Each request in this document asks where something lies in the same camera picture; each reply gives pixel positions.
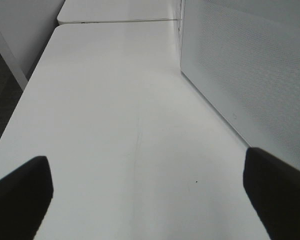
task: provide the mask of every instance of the table surface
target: table surface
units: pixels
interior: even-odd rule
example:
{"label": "table surface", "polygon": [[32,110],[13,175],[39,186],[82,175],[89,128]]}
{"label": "table surface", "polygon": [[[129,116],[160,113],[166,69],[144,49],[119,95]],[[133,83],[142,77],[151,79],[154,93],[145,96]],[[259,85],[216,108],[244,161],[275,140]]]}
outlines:
{"label": "table surface", "polygon": [[175,20],[177,0],[66,0],[59,24]]}
{"label": "table surface", "polygon": [[174,29],[54,31],[0,140],[0,179],[48,157],[36,240],[269,239],[243,188],[247,146],[181,74]]}

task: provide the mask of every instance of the gray partition panel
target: gray partition panel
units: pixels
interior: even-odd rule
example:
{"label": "gray partition panel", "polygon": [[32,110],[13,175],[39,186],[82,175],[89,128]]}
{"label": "gray partition panel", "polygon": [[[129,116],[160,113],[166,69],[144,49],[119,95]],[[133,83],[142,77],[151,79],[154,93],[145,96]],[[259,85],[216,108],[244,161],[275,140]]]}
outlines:
{"label": "gray partition panel", "polygon": [[251,146],[300,170],[300,0],[185,0],[181,69]]}

